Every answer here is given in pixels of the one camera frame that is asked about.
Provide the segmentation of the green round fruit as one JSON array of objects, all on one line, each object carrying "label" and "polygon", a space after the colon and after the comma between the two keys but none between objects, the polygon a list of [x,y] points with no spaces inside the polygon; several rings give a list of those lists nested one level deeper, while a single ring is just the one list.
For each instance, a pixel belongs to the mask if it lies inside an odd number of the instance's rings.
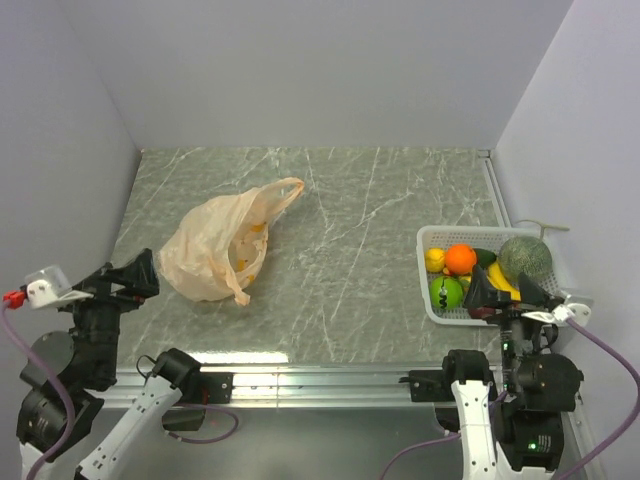
[{"label": "green round fruit", "polygon": [[543,240],[533,236],[508,239],[502,245],[497,260],[510,283],[517,283],[521,273],[539,282],[553,272],[553,258],[549,247]]}]

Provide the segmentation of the bright green apple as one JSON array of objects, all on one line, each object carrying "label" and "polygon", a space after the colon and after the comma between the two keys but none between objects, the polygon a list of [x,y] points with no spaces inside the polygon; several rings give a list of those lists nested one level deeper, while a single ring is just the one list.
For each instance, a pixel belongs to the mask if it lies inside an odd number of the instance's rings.
[{"label": "bright green apple", "polygon": [[429,285],[431,305],[441,310],[452,310],[459,307],[464,300],[464,289],[454,278],[439,276]]}]

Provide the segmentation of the orange fruit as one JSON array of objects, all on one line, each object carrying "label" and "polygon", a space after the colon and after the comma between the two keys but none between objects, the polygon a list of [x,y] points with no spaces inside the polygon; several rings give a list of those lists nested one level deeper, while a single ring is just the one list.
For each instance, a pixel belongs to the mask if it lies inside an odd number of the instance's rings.
[{"label": "orange fruit", "polygon": [[477,264],[475,249],[468,244],[452,245],[445,252],[445,267],[452,275],[467,275]]}]

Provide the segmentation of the yellow pear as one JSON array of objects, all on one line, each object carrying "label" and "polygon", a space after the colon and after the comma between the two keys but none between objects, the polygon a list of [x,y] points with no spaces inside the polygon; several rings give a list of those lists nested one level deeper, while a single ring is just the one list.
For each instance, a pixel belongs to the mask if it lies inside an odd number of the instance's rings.
[{"label": "yellow pear", "polygon": [[430,248],[424,254],[425,268],[429,273],[440,273],[446,266],[446,251]]}]

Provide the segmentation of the orange translucent plastic bag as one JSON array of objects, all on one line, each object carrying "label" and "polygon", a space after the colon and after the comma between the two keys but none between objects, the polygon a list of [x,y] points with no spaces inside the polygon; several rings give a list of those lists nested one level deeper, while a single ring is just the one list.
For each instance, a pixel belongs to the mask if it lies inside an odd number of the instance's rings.
[{"label": "orange translucent plastic bag", "polygon": [[194,207],[159,250],[160,273],[191,301],[231,297],[240,306],[248,305],[245,289],[264,265],[270,224],[304,187],[303,180],[288,177]]}]

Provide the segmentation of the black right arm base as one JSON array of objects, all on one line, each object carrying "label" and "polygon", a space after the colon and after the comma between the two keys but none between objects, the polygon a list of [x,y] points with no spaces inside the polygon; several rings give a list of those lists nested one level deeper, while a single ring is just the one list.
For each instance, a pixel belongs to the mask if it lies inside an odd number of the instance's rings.
[{"label": "black right arm base", "polygon": [[451,387],[445,383],[441,370],[410,370],[399,378],[407,384],[413,403],[430,403],[434,407],[437,428],[444,434],[457,433],[459,417]]}]

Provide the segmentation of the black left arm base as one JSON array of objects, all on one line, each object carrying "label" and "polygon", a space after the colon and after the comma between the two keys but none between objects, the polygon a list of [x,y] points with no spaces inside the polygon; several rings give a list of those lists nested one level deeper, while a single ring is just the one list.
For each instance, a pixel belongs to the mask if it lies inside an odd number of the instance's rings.
[{"label": "black left arm base", "polygon": [[[180,403],[226,406],[231,401],[233,377],[231,372],[201,373],[195,384],[179,400]],[[196,432],[205,422],[204,409],[171,409],[162,417],[162,426],[170,433]]]}]

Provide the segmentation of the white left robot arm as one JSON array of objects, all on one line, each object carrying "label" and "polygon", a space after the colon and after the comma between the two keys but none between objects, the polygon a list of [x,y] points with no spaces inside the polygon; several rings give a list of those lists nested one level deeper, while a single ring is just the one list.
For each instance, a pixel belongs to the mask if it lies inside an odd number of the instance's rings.
[{"label": "white left robot arm", "polygon": [[[53,478],[56,461],[90,433],[104,405],[99,393],[116,383],[121,317],[159,290],[153,253],[145,248],[123,266],[105,263],[75,285],[59,267],[47,267],[3,296],[3,310],[23,305],[53,308],[71,314],[73,320],[68,331],[50,332],[33,345],[14,341],[27,357],[20,378],[31,387],[16,428],[24,478]],[[115,477],[133,442],[152,423],[179,401],[198,396],[200,368],[199,362],[176,348],[161,353],[132,408],[90,457],[72,468],[73,477]]]}]

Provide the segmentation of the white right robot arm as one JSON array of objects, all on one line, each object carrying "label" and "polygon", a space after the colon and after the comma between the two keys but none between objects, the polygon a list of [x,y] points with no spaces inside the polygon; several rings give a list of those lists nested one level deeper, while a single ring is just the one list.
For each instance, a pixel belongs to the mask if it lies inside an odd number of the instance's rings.
[{"label": "white right robot arm", "polygon": [[502,380],[480,351],[452,350],[440,386],[455,400],[466,479],[549,479],[564,449],[562,416],[576,408],[584,380],[568,357],[545,351],[541,338],[570,322],[588,323],[591,309],[553,296],[522,275],[519,299],[495,288],[474,267],[467,308],[490,308],[500,329]]}]

